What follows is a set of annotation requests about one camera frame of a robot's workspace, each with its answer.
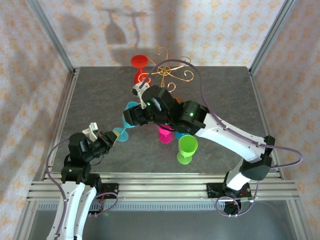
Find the blue goblet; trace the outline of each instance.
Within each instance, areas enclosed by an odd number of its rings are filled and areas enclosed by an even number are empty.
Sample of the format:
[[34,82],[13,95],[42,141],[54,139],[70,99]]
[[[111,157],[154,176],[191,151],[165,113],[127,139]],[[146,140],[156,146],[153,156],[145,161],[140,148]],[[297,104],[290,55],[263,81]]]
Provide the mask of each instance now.
[[[127,110],[129,108],[132,108],[134,106],[137,106],[138,103],[135,102],[135,101],[130,101],[124,110]],[[116,127],[113,129],[114,132],[117,132],[119,133],[119,136],[117,138],[117,140],[119,142],[125,142],[129,139],[129,134],[128,132],[126,131],[126,129],[131,129],[131,128],[134,128],[135,126],[131,126],[129,123],[126,122],[124,116],[122,116],[122,123],[123,123],[123,128],[122,127]]]
[[178,132],[178,131],[175,132],[175,137],[178,140],[180,140],[180,138],[182,138],[185,135],[189,135],[189,133],[181,133],[181,132]]

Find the patterned wallpaper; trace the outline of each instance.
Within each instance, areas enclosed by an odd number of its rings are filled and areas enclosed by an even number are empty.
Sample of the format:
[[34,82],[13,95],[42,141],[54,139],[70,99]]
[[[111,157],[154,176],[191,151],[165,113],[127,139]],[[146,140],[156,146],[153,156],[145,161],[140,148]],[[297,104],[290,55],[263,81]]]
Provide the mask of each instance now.
[[[305,161],[285,169],[298,189],[314,239],[320,239],[320,1],[299,0],[255,81],[278,145]],[[296,156],[279,151],[282,163]]]
[[136,54],[250,66],[285,0],[39,0],[72,64],[130,66]]
[[66,82],[27,1],[0,3],[0,239],[14,236]]

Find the gold wire ornament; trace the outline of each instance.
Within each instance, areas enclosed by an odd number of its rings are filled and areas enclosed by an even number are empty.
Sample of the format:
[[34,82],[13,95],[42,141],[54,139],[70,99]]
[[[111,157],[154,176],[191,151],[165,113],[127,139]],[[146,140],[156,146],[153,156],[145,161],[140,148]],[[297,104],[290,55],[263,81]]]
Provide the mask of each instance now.
[[[166,53],[165,59],[167,60],[168,57],[169,57],[169,51],[168,51],[168,49],[166,49],[165,47],[162,47],[162,46],[159,46],[159,47],[157,47],[157,48],[155,49],[155,53],[156,53],[158,56],[162,55],[162,53],[163,53],[164,51],[165,51],[165,53]],[[148,60],[149,60],[150,62],[152,62],[154,65],[157,65],[157,64],[156,64],[154,61],[152,61],[149,57],[147,57],[147,58],[148,58]],[[184,61],[186,61],[186,62],[188,62],[188,63],[191,63],[191,59],[190,59],[189,57],[187,57],[187,56],[181,56],[180,59],[181,59],[181,60],[184,60]],[[177,77],[177,76],[175,76],[175,75],[172,74],[172,71],[177,70],[177,69],[181,69],[181,68],[186,67],[186,66],[188,66],[188,65],[181,65],[181,66],[177,66],[177,67],[171,68],[171,67],[169,67],[169,66],[167,65],[167,62],[166,62],[164,65],[159,66],[159,67],[157,68],[157,71],[151,73],[151,75],[155,75],[155,74],[161,75],[161,76],[162,76],[161,85],[160,85],[161,88],[168,88],[168,89],[169,89],[170,86],[172,86],[173,88],[170,89],[170,90],[168,90],[168,92],[171,93],[171,92],[173,92],[174,90],[176,90],[177,85],[176,85],[174,82],[169,82],[169,83],[166,85],[166,76],[171,76],[171,77],[173,77],[173,78],[175,78],[175,79],[178,79],[178,80],[181,80],[181,81],[184,81],[184,82],[190,82],[191,80],[194,79],[195,75],[194,75],[194,73],[193,73],[192,71],[190,71],[190,70],[185,70],[185,71],[183,72],[183,74],[184,74],[185,77],[188,77],[187,75],[190,75],[190,78],[187,78],[187,79],[183,79],[183,78]],[[142,78],[140,79],[140,76],[142,76],[142,75],[148,75],[148,73],[147,73],[147,72],[141,73],[141,74],[138,76],[138,81],[139,81],[139,82],[144,80],[144,77],[142,77]]]

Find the gray table surface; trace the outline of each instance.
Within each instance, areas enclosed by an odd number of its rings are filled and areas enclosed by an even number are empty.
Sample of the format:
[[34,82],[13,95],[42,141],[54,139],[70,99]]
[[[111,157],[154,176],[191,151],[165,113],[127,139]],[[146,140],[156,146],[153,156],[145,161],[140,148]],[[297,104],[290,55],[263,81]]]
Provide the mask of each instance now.
[[[182,69],[175,74],[183,77]],[[202,75],[206,98],[218,116],[253,135],[266,135],[246,67],[200,66],[198,70]],[[131,93],[136,71],[133,67],[81,67],[61,139],[87,129],[91,122],[96,122],[99,130],[104,132],[122,127],[122,112],[127,103],[138,102],[138,98]],[[160,76],[152,79],[153,84],[160,85],[160,82]],[[204,104],[196,74],[190,82],[175,80],[175,83],[174,97]],[[224,174],[241,159],[217,143],[197,137],[198,150],[191,163],[182,165],[177,161],[177,139],[174,138],[169,144],[161,143],[155,124],[136,126],[127,131],[128,141],[117,142],[101,164],[92,167],[91,172]],[[58,148],[53,172],[60,172],[68,153],[67,144]]]

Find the aluminum frame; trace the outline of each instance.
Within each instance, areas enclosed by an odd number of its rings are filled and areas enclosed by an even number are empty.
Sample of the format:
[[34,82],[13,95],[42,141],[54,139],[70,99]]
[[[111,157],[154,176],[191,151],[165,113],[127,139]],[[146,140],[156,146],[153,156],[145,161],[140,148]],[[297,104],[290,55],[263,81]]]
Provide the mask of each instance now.
[[[266,117],[266,114],[264,112],[264,108],[263,108],[263,105],[261,103],[261,98],[260,98],[260,94],[259,94],[258,88],[257,88],[256,83],[255,83],[255,79],[251,75],[250,71],[249,71],[249,76],[250,76],[250,81],[251,81],[251,84],[252,84],[252,87],[253,87],[253,92],[254,92],[254,95],[255,95],[255,99],[256,99],[256,102],[257,102],[257,105],[258,105],[258,109],[259,109],[259,112],[260,112],[260,116],[261,116],[261,119],[262,119],[262,124],[263,124],[263,127],[264,127],[265,134],[272,136],[273,134],[270,131],[270,124],[269,124],[268,118]],[[274,149],[271,152],[271,157],[272,157],[272,160],[273,160],[273,162],[275,164],[280,165],[279,155],[278,155],[277,149]],[[282,168],[276,168],[276,170],[280,172],[281,178],[285,179],[284,178],[283,169]]]
[[250,73],[255,76],[257,73],[260,65],[264,61],[265,57],[267,56],[272,44],[275,42],[278,34],[280,33],[281,29],[283,28],[284,24],[288,16],[290,15],[292,9],[294,8],[297,0],[286,0],[278,15],[276,16],[268,34],[266,35],[257,55],[255,56],[251,66],[250,66]]
[[[68,83],[67,93],[64,98],[64,104],[61,107],[58,124],[55,129],[54,138],[51,146],[53,147],[60,141],[63,126],[67,117],[68,109],[72,99],[72,95],[77,83],[79,68],[75,70],[71,81]],[[254,79],[251,77],[252,87],[258,102],[259,111],[266,133],[269,133],[268,121],[264,116],[263,107],[260,104],[259,93],[255,87]],[[49,161],[49,170],[55,159],[54,152]],[[278,164],[278,156],[273,156]],[[36,211],[40,203],[57,202],[60,198],[58,188],[48,179],[45,170],[42,170],[41,179],[32,182],[27,200],[18,223],[17,231],[14,235],[15,240],[28,240]],[[60,173],[52,173],[52,176],[58,180]],[[184,203],[200,203],[197,207],[201,209],[203,204],[212,203],[215,199],[207,198],[206,183],[222,183],[224,174],[203,174],[203,173],[100,173],[103,183],[116,182],[119,183],[120,203],[129,206],[130,203],[143,202],[180,202]],[[299,205],[299,195],[296,184],[292,180],[283,180],[281,172],[277,171],[269,173],[265,180],[260,182],[257,193],[257,201],[286,201],[290,217],[294,226],[295,234],[298,240],[312,240],[310,228],[303,213],[301,204]],[[250,182],[252,194],[255,192],[256,182]]]
[[55,30],[51,26],[44,10],[42,9],[42,7],[40,5],[40,3],[38,2],[38,0],[27,0],[27,1],[30,5],[31,9],[33,10],[35,16],[38,18],[40,24],[42,25],[43,30],[46,32],[48,38],[52,42],[54,49],[56,50],[58,55],[61,57],[61,60],[64,64],[64,66],[66,67],[66,69],[69,71],[70,74],[73,73],[75,69],[74,69],[71,61],[69,60],[69,57],[68,57],[66,51],[64,50],[61,42],[59,41],[59,38],[58,38]]

